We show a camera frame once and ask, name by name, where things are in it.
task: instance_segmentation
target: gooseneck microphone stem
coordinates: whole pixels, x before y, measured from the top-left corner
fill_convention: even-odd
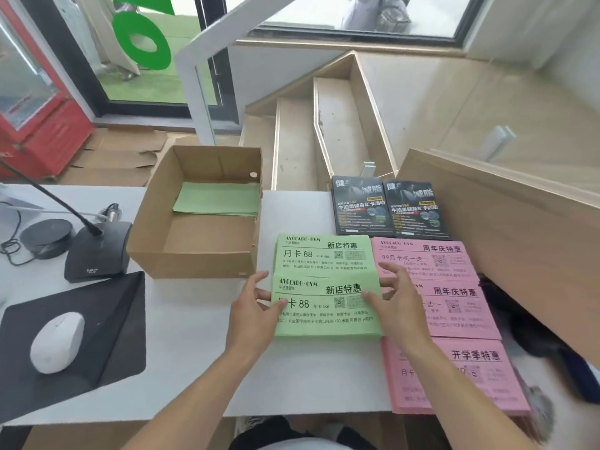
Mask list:
[[[11,166],[10,164],[7,164],[6,162],[4,162],[2,159],[0,159],[0,166],[3,166],[5,169],[7,169],[7,170],[11,171],[12,173],[18,175],[23,180],[25,180],[27,183],[29,183],[30,185],[32,185],[35,189],[37,189],[41,193],[44,193],[45,195],[47,195],[48,197],[50,197],[54,202],[60,204],[65,209],[69,210],[73,215],[77,216],[77,218],[79,218],[79,220],[83,223],[83,225],[86,226],[88,232],[90,234],[92,234],[93,236],[99,237],[99,236],[101,236],[101,234],[103,234],[102,230],[98,226],[95,226],[94,224],[92,224],[91,222],[89,222],[86,218],[84,218],[83,216],[81,216],[78,212],[75,211],[75,209],[73,209],[71,207],[71,205],[63,202],[60,198],[58,198],[57,196],[55,196],[54,194],[52,194],[50,191],[48,191],[44,187],[42,187],[39,184],[37,184],[36,182],[34,182],[31,178],[27,177],[24,173],[19,172],[13,166]]]

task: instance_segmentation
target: refrigerator glass door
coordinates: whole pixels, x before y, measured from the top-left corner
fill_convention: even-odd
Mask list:
[[[18,131],[58,91],[0,11],[0,115]]]

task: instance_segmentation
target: black mouse pad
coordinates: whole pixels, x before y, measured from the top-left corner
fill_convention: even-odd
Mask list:
[[[8,307],[0,323],[0,423],[145,370],[145,308],[143,272]],[[41,374],[31,343],[70,311],[85,319],[79,353],[64,371]]]

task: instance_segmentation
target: desk microphone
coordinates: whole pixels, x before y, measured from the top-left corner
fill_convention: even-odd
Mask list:
[[[50,197],[83,223],[73,237],[65,261],[65,279],[80,283],[93,279],[123,275],[129,265],[125,247],[132,224],[125,221],[107,221],[93,224],[59,197],[0,159],[0,166],[21,177],[35,189]]]

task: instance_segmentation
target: open cardboard box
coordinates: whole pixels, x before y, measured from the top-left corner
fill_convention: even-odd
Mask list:
[[[147,186],[127,252],[154,279],[248,277],[256,268],[259,218],[176,213],[173,205],[184,182],[260,183],[261,169],[260,148],[178,139]]]

